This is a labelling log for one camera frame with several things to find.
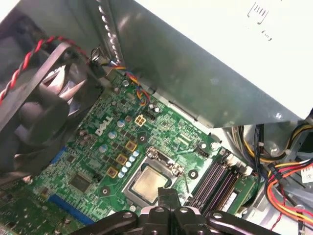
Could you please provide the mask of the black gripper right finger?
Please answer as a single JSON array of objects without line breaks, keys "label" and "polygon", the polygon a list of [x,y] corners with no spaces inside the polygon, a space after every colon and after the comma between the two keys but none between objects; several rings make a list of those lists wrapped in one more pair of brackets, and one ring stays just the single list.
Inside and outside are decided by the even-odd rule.
[{"label": "black gripper right finger", "polygon": [[171,209],[174,213],[180,235],[275,235],[269,229],[238,218],[223,211],[210,211],[202,216],[194,207],[182,206],[176,189],[169,189],[174,200]]}]

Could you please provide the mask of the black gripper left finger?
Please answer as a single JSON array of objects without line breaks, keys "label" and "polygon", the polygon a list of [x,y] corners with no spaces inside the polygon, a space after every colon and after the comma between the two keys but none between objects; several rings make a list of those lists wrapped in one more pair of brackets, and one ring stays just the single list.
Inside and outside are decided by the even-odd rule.
[{"label": "black gripper left finger", "polygon": [[147,206],[140,215],[118,211],[87,225],[73,235],[168,235],[171,230],[170,188],[158,188],[158,205]]}]

